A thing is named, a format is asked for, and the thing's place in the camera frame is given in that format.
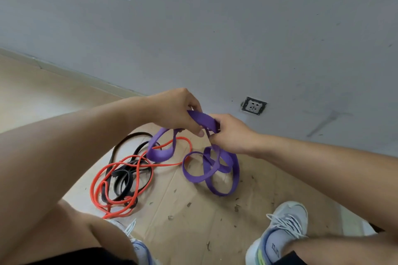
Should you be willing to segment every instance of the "wall socket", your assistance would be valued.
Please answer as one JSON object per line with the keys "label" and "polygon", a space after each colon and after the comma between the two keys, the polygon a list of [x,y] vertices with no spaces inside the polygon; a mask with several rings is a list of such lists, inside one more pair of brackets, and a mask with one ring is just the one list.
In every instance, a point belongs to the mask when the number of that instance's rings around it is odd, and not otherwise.
{"label": "wall socket", "polygon": [[250,112],[257,114],[258,116],[264,111],[267,103],[251,98],[246,97],[245,101],[241,105],[241,110],[245,112]]}

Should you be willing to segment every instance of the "wooden floor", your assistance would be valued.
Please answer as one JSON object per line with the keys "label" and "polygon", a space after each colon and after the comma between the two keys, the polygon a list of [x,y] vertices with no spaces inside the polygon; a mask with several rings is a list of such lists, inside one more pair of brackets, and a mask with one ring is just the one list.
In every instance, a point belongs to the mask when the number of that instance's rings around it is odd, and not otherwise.
{"label": "wooden floor", "polygon": [[[76,111],[119,99],[82,83],[52,74],[32,65],[0,56],[0,132],[47,117]],[[154,134],[159,127],[148,124],[137,131]],[[207,138],[191,139],[195,150],[209,145]],[[171,139],[167,133],[161,143]],[[118,159],[134,152],[144,138],[126,143]],[[181,161],[188,145],[181,141],[168,163]],[[94,175],[108,163],[102,157],[65,195],[75,208],[98,216],[89,188]],[[229,197],[216,197],[205,184],[188,182],[181,167],[158,167],[152,186],[139,197],[136,211],[119,221],[128,225],[137,218],[133,234],[146,243],[163,264],[244,264],[246,249],[268,227],[267,213],[282,202],[302,202],[309,212],[308,234],[341,234],[340,211],[335,202],[271,164],[238,156],[241,176]],[[188,171],[201,174],[200,158]],[[216,187],[227,191],[231,176],[216,174]]]}

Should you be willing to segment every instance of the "forearm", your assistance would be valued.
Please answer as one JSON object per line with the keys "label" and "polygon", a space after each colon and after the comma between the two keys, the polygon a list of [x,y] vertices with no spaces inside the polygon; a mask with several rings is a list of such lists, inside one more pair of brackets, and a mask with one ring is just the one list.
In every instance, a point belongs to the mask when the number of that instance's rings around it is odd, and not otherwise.
{"label": "forearm", "polygon": [[398,234],[397,158],[268,135],[258,135],[251,146],[253,156]]}
{"label": "forearm", "polygon": [[53,117],[0,134],[0,256],[117,142],[147,122],[143,98]]}

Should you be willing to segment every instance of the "left hand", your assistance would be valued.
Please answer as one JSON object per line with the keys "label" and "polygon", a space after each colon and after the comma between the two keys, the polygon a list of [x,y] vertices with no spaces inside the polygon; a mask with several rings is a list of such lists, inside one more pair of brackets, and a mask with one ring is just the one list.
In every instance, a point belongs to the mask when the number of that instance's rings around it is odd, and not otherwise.
{"label": "left hand", "polygon": [[172,89],[145,98],[151,122],[167,129],[187,129],[203,137],[205,134],[187,110],[202,112],[199,101],[186,88]]}

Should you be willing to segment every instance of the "white sneaker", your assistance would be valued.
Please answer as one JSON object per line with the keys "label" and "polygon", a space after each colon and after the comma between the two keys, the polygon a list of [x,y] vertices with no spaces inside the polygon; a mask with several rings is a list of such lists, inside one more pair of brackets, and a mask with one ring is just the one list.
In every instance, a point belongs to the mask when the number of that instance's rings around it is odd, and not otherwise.
{"label": "white sneaker", "polygon": [[153,258],[147,246],[140,240],[132,237],[130,234],[135,227],[136,219],[133,220],[126,228],[122,223],[114,219],[107,220],[116,227],[120,228],[130,239],[131,244],[138,258],[138,265],[162,265],[157,259]]}
{"label": "white sneaker", "polygon": [[246,265],[271,265],[281,258],[288,242],[306,237],[308,212],[299,202],[284,202],[267,218],[271,223],[247,250]]}

